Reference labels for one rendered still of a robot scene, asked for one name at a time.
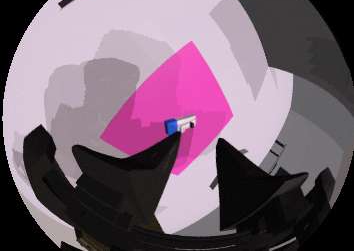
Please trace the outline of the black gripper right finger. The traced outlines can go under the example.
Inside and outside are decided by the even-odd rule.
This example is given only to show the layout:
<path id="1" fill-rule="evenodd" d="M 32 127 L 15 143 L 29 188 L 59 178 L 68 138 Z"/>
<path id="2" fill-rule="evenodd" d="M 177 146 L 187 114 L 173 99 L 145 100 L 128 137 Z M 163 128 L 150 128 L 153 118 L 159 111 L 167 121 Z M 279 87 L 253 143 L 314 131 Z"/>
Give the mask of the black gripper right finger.
<path id="1" fill-rule="evenodd" d="M 260 211 L 279 194 L 297 189 L 309 173 L 274 177 L 246 158 L 236 147 L 218 138 L 216 145 L 220 231 L 236 230 L 236 224 Z"/>

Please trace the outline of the pink flat square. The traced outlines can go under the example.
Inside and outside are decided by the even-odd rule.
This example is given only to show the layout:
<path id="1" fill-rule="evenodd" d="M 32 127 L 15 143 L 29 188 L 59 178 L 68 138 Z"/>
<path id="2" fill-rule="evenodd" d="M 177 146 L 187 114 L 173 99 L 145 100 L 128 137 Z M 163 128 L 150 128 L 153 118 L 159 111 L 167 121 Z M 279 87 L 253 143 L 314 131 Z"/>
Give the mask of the pink flat square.
<path id="1" fill-rule="evenodd" d="M 193 41 L 137 87 L 100 139 L 132 157 L 169 137 L 165 119 L 189 114 L 196 115 L 196 126 L 181 133 L 180 149 L 170 171 L 177 177 L 233 118 L 217 79 Z"/>

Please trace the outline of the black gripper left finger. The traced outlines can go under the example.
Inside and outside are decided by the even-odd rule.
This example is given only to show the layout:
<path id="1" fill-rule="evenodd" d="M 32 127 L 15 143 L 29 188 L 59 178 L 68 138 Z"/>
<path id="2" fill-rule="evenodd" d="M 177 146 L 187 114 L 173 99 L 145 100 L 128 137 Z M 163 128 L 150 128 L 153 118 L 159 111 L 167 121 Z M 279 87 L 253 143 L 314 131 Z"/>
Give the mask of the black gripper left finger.
<path id="1" fill-rule="evenodd" d="M 132 157 L 114 158 L 87 146 L 73 145 L 81 173 L 129 197 L 141 223 L 150 224 L 180 149 L 181 131 L 170 134 Z"/>

